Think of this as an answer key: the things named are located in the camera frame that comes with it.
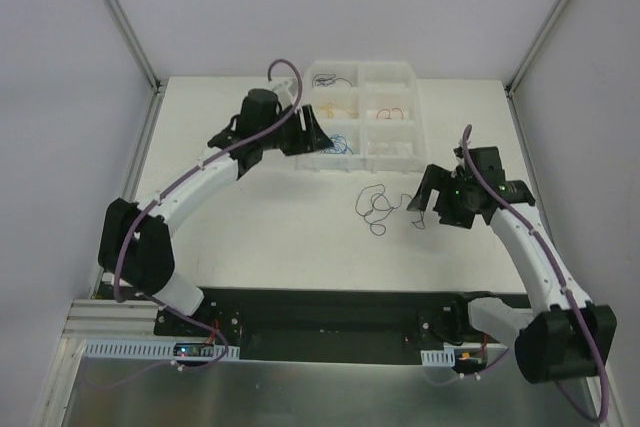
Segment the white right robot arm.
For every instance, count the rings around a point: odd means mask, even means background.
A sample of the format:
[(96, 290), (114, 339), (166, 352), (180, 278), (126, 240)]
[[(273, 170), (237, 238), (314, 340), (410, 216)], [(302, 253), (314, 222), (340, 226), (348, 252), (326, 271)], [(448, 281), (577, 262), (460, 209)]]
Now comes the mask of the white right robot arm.
[(604, 377), (617, 327), (608, 305), (597, 305), (578, 285), (551, 245), (539, 209), (522, 180), (509, 180), (496, 147), (456, 148), (457, 166), (426, 167), (409, 210), (429, 199), (442, 225), (469, 229), (481, 217), (498, 237), (525, 287), (524, 315), (488, 293), (467, 294), (450, 316), (452, 334), (473, 341), (486, 333), (513, 349), (531, 384)]

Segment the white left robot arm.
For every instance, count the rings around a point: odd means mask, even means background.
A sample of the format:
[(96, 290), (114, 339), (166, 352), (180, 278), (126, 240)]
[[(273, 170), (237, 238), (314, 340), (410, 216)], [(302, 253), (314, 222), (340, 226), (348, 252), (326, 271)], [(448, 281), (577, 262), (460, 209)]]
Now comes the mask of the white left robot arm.
[(195, 165), (168, 186), (137, 201), (114, 200), (107, 208), (98, 263), (161, 305), (178, 312), (188, 335), (204, 334), (211, 312), (204, 292), (179, 274), (172, 237), (205, 201), (240, 180), (267, 151), (286, 157), (332, 147), (311, 105), (296, 107), (284, 90), (252, 89), (227, 126), (206, 144)]

